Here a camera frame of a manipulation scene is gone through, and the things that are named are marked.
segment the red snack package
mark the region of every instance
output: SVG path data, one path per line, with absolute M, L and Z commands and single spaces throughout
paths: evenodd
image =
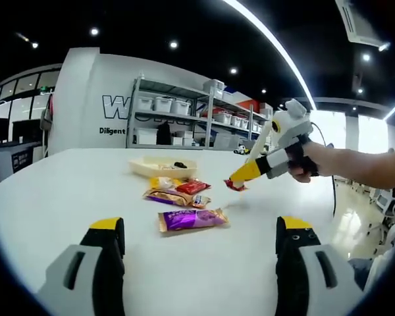
M 208 189 L 211 186 L 209 184 L 206 184 L 204 182 L 200 182 L 200 181 L 191 181 L 185 184 L 182 184 L 181 186 L 178 186 L 176 188 L 177 191 L 179 192 L 183 192 L 186 194 L 190 194 L 191 196 L 201 192 L 204 189 Z
M 228 186 L 231 190 L 234 190 L 234 191 L 243 191 L 243 190 L 247 190 L 247 188 L 244 186 L 244 184 L 243 184 L 243 186 L 241 186 L 241 187 L 239 187 L 239 188 L 236 188 L 236 187 L 233 185 L 233 181 L 231 181 L 230 179 L 224 180 L 224 182 L 225 182 L 226 186 Z

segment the white table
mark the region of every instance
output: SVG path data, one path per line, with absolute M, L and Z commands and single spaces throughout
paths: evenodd
M 147 179 L 128 161 L 143 155 L 182 157 L 199 165 L 204 191 L 222 207 L 229 228 L 162 237 L 157 212 L 179 209 L 142 199 Z M 124 219 L 126 315 L 274 315 L 277 305 L 275 227 L 279 215 L 309 221 L 329 241 L 334 197 L 330 178 L 300 184 L 285 174 L 248 182 L 244 193 L 223 180 L 245 156 L 223 151 L 70 149 L 43 159 L 0 183 L 0 247 L 29 291 L 45 269 L 78 244 L 99 219 Z

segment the human hand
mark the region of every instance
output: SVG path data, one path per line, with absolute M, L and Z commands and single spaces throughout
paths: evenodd
M 314 142 L 303 145 L 304 155 L 308 156 L 317 165 L 318 173 L 321 176 L 333 175 L 332 161 L 330 159 L 331 150 L 333 150 L 333 148 L 327 148 Z M 290 168 L 288 172 L 298 182 L 309 183 L 311 181 L 311 175 L 304 172 L 300 167 Z

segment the beige tray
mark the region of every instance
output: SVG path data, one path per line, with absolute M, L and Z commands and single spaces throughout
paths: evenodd
M 158 165 L 173 165 L 175 162 L 184 163 L 187 169 L 159 169 Z M 198 165 L 195 161 L 170 158 L 170 157 L 142 157 L 141 159 L 135 159 L 129 161 L 130 170 L 132 172 L 153 178 L 156 176 L 167 176 L 170 178 L 191 178 L 198 169 Z

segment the purple snack package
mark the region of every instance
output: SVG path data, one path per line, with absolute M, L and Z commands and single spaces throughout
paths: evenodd
M 191 228 L 211 227 L 229 223 L 228 218 L 221 209 L 210 211 L 204 210 L 182 210 L 158 213 L 159 230 L 167 232 L 170 230 L 182 230 Z

